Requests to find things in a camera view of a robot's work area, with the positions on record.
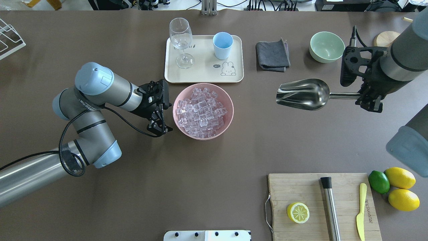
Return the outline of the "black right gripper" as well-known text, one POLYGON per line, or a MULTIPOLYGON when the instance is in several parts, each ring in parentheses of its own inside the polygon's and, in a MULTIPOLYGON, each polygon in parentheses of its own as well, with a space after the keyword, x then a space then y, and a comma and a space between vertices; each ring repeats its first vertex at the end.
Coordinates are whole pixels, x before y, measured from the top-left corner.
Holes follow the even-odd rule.
POLYGON ((372 100, 372 97, 385 97, 402 88, 401 81, 390 78, 381 69, 380 60, 386 53, 386 47, 347 46, 342 55, 340 83, 343 87, 348 87, 357 76, 362 77, 363 84, 358 91, 360 96, 355 105, 366 108, 369 112, 383 111, 381 99, 372 100))

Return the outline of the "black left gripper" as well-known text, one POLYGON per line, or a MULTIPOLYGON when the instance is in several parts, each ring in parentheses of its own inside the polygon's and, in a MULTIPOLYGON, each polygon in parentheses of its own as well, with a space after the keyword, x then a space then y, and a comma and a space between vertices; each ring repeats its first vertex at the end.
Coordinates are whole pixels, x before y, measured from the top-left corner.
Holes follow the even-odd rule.
POLYGON ((137 92, 142 94, 142 101, 130 113, 148 119, 147 130, 151 133, 165 135, 167 132, 173 131, 173 128, 166 125, 163 112, 172 106, 167 81, 165 79, 150 81, 139 86, 137 92))

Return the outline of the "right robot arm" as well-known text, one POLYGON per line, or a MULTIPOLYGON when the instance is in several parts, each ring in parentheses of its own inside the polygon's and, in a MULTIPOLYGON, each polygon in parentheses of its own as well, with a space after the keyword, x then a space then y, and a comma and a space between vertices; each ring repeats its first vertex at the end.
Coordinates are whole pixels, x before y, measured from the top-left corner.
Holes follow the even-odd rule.
MULTIPOLYGON (((362 109, 381 113, 382 100, 388 94, 427 71, 428 12, 424 9, 389 47, 355 47, 358 37, 353 28, 350 44, 341 60, 342 86, 363 80, 355 104, 362 109)), ((428 175, 427 106, 423 107, 386 144, 386 150, 421 177, 428 175)))

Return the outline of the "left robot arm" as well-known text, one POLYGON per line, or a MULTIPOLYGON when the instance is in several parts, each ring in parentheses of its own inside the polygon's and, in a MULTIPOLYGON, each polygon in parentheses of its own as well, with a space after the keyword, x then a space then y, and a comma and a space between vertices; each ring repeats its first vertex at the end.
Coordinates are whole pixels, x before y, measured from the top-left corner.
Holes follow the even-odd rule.
POLYGON ((81 177, 88 166, 105 167, 122 156, 103 110, 112 105, 148 120, 147 130, 125 121, 153 138, 171 132, 164 111, 171 107, 165 79, 136 85, 111 69, 88 62, 78 70, 75 84, 52 101, 54 112, 67 121, 55 149, 22 157, 1 168, 1 207, 70 175, 81 177))

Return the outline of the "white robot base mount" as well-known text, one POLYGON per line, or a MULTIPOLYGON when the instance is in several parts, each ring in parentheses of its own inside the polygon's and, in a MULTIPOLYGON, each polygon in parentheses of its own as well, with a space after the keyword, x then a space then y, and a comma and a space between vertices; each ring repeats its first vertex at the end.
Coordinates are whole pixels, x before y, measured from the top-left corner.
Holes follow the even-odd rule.
POLYGON ((167 231, 164 241, 251 241, 248 230, 183 230, 167 231))

